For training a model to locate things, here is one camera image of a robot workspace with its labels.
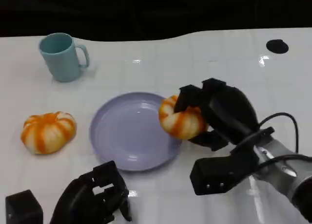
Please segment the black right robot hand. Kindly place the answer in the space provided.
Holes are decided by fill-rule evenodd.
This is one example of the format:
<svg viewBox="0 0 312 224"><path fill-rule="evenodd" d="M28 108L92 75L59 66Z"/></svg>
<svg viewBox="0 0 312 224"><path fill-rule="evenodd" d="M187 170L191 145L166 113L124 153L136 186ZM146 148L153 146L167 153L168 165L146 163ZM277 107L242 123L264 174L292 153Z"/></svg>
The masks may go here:
<svg viewBox="0 0 312 224"><path fill-rule="evenodd" d="M260 129L255 110L246 95L221 80L204 80L202 88L194 85L181 87L174 112L185 111L188 107L198 107L204 122L213 128L189 141L212 151L229 143L237 145Z"/></svg>

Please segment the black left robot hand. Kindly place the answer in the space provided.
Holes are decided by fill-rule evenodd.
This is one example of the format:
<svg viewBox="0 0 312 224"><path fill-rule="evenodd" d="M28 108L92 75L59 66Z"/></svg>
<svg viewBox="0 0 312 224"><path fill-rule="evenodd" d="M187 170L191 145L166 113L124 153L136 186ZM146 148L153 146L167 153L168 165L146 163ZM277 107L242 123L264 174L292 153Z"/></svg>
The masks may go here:
<svg viewBox="0 0 312 224"><path fill-rule="evenodd" d="M60 196L50 223L108 224L119 210L130 222L129 190L114 161L74 179Z"/></svg>

